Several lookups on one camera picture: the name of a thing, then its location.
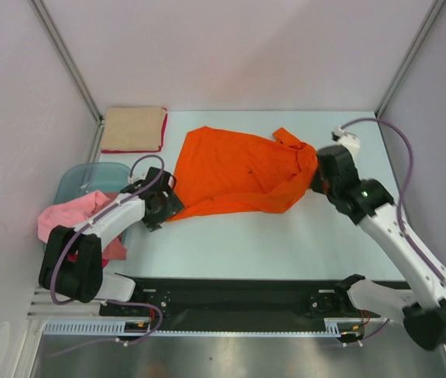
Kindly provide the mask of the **orange t shirt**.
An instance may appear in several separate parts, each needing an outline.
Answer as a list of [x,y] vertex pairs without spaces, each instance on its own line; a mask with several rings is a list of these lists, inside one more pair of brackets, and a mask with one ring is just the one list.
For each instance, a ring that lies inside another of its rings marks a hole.
[[184,209],[174,221],[229,213],[284,213],[310,188],[316,150],[284,128],[272,139],[198,128],[177,159],[174,191]]

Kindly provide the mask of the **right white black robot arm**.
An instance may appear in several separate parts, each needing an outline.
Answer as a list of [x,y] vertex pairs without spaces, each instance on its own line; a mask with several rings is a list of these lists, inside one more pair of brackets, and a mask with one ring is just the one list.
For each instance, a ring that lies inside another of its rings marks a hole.
[[318,150],[313,190],[324,194],[385,252],[408,290],[391,289],[354,274],[339,282],[336,310],[352,316],[368,310],[404,326],[424,350],[446,342],[446,268],[415,234],[397,220],[393,197],[377,180],[359,179],[351,151],[340,144]]

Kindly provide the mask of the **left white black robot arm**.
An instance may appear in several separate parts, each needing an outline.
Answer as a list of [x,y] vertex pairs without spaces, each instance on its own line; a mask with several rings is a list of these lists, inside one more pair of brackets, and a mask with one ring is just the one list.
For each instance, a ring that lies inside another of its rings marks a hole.
[[145,296],[133,279],[104,272],[103,252],[131,225],[141,222],[153,232],[179,213],[184,205],[174,189],[177,178],[159,168],[149,168],[142,180],[124,187],[111,203],[89,220],[73,227],[58,225],[50,232],[39,273],[39,284],[52,301],[117,302],[127,314],[139,313]]

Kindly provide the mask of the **blue plastic basket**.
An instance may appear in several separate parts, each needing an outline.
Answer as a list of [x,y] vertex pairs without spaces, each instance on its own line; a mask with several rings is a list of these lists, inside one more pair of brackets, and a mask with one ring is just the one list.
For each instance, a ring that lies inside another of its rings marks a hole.
[[52,205],[82,197],[92,191],[119,192],[128,184],[129,167],[115,162],[77,165],[61,178]]

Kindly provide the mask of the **light pink t shirt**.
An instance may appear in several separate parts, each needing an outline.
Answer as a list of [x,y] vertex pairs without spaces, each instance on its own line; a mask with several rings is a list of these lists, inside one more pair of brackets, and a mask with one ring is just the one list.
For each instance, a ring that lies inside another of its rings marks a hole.
[[92,191],[82,197],[46,208],[37,218],[38,238],[46,243],[58,225],[71,228],[97,213],[117,197],[115,193]]

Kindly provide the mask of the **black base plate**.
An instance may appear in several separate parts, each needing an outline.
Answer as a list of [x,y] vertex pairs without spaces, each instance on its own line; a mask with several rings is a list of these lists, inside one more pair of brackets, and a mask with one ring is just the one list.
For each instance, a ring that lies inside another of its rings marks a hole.
[[157,306],[162,331],[313,332],[328,318],[361,311],[339,295],[335,280],[137,278],[132,302]]

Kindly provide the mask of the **right aluminium frame post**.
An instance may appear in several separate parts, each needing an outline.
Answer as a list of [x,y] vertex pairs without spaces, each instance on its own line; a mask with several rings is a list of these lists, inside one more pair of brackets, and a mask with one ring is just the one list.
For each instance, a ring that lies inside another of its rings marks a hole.
[[393,99],[397,95],[399,89],[402,87],[409,71],[413,64],[418,59],[419,54],[422,52],[423,47],[433,32],[437,22],[441,18],[443,12],[446,9],[446,0],[435,0],[428,8],[426,15],[424,16],[411,44],[407,48],[403,59],[401,60],[398,69],[393,75],[389,85],[387,86],[384,94],[379,101],[377,108],[374,111],[374,115],[377,118],[384,116],[387,108],[392,103]]

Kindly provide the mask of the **aluminium frame post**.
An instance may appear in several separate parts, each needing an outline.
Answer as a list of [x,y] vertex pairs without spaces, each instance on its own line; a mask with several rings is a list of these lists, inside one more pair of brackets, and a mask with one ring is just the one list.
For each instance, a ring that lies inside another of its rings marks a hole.
[[102,137],[102,122],[103,115],[99,111],[97,104],[89,91],[89,88],[79,70],[76,61],[74,60],[58,26],[54,22],[49,9],[42,0],[29,0],[28,4],[31,6],[34,14],[37,16],[39,23],[46,32],[54,51],[61,60],[70,80],[72,81],[76,91],[82,98],[84,105],[91,114],[91,118],[95,124],[95,130],[91,138],[91,146],[88,152],[88,161],[95,161],[97,159],[98,147]]
[[374,111],[374,115],[377,118],[384,116],[387,108],[392,103],[393,99],[397,95],[399,89],[402,87],[409,71],[413,64],[418,59],[419,54],[422,52],[423,47],[433,32],[437,22],[441,18],[443,12],[446,9],[446,0],[435,0],[428,8],[426,15],[424,16],[411,44],[407,48],[403,59],[401,60],[398,69],[393,75],[389,85],[387,86],[384,94],[379,101],[377,108]]

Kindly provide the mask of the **left aluminium frame post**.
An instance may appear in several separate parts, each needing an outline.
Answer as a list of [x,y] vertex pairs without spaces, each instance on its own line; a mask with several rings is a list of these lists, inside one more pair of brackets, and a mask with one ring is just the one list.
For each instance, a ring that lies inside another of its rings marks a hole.
[[54,51],[61,60],[70,80],[72,81],[76,91],[82,98],[84,105],[91,114],[91,118],[95,124],[95,130],[91,138],[91,146],[88,152],[88,161],[95,161],[97,159],[98,147],[102,137],[102,122],[103,115],[99,111],[97,104],[89,91],[89,88],[79,70],[76,61],[74,60],[58,26],[54,22],[49,9],[42,0],[29,0],[28,4],[31,6],[34,14],[37,16],[39,23],[46,32]]

